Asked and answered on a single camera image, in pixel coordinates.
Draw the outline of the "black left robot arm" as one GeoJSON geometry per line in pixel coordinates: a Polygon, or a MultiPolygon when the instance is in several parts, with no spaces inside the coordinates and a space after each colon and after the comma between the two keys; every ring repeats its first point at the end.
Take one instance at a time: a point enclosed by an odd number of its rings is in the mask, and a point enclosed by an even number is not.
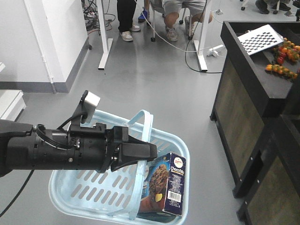
{"type": "Polygon", "coordinates": [[[116,171],[158,156],[154,144],[135,139],[128,128],[73,121],[67,131],[10,120],[0,121],[0,175],[12,170],[116,171]]]}

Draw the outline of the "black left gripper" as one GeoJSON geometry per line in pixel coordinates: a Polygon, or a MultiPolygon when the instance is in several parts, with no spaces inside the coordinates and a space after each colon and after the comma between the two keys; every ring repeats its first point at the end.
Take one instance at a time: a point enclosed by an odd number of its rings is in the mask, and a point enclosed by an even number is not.
{"type": "Polygon", "coordinates": [[[71,123],[68,134],[75,145],[74,161],[68,167],[71,170],[104,173],[110,167],[114,172],[138,161],[149,162],[158,157],[157,146],[128,135],[128,127],[107,129],[102,123],[96,123],[95,127],[71,123]]]}

